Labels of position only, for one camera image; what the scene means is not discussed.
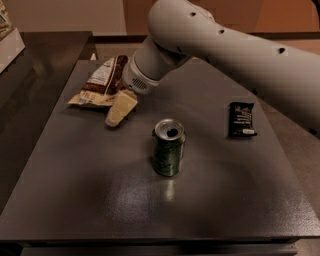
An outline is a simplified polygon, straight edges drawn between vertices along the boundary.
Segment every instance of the small black package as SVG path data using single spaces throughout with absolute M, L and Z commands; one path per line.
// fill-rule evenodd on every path
M 252 127 L 254 103 L 230 103 L 229 137 L 252 137 L 257 133 Z

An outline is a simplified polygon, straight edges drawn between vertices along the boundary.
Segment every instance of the soda can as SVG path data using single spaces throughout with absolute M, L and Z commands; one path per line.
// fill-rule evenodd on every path
M 152 131 L 153 169 L 167 177 L 181 169 L 186 135 L 183 125 L 174 119 L 163 119 Z

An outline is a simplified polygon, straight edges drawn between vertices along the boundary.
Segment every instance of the white box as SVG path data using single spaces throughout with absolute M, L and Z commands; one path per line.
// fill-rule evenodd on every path
M 17 28 L 0 41 L 0 74 L 24 48 Z

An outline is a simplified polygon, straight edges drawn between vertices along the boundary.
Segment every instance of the floor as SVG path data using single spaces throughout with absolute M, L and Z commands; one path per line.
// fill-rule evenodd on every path
M 320 54 L 317 42 L 307 42 L 305 44 L 300 41 L 288 41 L 286 43 Z M 119 44 L 99 44 L 96 45 L 96 48 L 99 59 L 108 59 L 110 56 L 123 54 L 124 49 L 126 49 L 126 54 L 131 56 L 138 46 L 139 44 L 121 44 L 120 46 Z M 262 100 L 261 105 L 292 164 L 310 204 L 320 218 L 320 167 L 318 166 L 320 140 Z M 295 245 L 298 249 L 298 256 L 320 255 L 320 239 L 303 239 L 296 242 Z

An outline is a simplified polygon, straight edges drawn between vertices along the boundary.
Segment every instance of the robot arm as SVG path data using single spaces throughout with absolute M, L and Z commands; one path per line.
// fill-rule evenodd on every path
M 320 57 L 216 23 L 186 0 L 158 0 L 150 35 L 124 70 L 124 81 L 146 94 L 190 56 L 218 68 L 294 121 L 320 133 Z

